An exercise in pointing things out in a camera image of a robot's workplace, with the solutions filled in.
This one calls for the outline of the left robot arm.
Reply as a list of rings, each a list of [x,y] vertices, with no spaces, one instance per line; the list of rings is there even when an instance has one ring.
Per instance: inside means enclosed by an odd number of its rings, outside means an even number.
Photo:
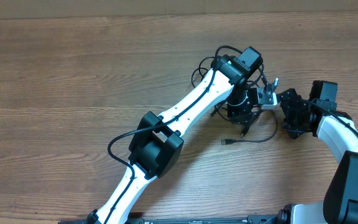
[[[261,54],[252,47],[240,51],[237,57],[216,54],[211,68],[184,99],[159,115],[149,111],[135,131],[112,139],[115,143],[132,137],[126,161],[115,156],[112,145],[108,145],[108,154],[124,164],[126,171],[109,200],[88,215],[87,223],[125,223],[146,187],[176,163],[186,132],[214,105],[228,99],[234,89],[245,86],[262,64]]]

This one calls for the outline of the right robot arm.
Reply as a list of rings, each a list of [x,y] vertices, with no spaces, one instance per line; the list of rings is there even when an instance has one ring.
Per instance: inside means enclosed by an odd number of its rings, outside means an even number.
[[[358,130],[337,110],[337,89],[337,83],[315,80],[307,100],[292,88],[277,95],[288,135],[311,133],[327,145],[338,167],[323,201],[288,204],[274,223],[358,223]]]

